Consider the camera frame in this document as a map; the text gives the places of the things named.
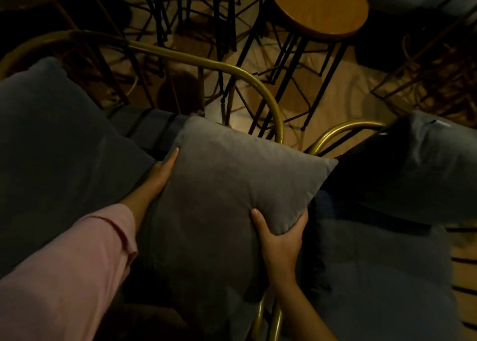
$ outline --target pink sleeve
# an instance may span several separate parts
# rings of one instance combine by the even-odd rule
[[[137,254],[123,204],[78,220],[0,280],[4,340],[92,340]]]

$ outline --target person's right arm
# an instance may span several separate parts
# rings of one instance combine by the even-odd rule
[[[257,209],[252,210],[252,219],[259,232],[269,281],[292,332],[292,339],[337,341],[301,292],[295,279],[295,265],[301,248],[301,235],[308,221],[308,211],[305,210],[295,225],[281,236],[271,234],[263,215]]]

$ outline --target round wooden seat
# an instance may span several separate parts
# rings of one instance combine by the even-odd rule
[[[274,0],[285,20],[315,39],[340,41],[354,35],[365,23],[366,0]]]

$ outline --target person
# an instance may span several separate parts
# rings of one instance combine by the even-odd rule
[[[120,203],[78,220],[0,280],[5,341],[90,341],[137,254],[135,234],[179,149]]]
[[[292,340],[336,341],[335,336],[301,292],[295,278],[295,266],[301,248],[301,235],[308,222],[308,210],[285,234],[271,234],[258,209],[252,209],[253,223],[259,233],[263,260],[270,284],[275,290]]]

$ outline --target seat cushion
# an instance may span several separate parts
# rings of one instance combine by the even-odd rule
[[[164,160],[189,116],[132,105],[105,110],[116,131],[158,161]]]
[[[125,296],[173,307],[209,339],[243,341],[267,287],[250,211],[287,232],[337,161],[200,117],[176,146],[169,182],[137,235]]]
[[[301,286],[340,341],[459,340],[446,231],[320,191]]]
[[[0,82],[0,132],[0,277],[124,198],[155,162],[52,57]]]
[[[413,111],[355,146],[323,189],[413,222],[477,219],[477,130]]]

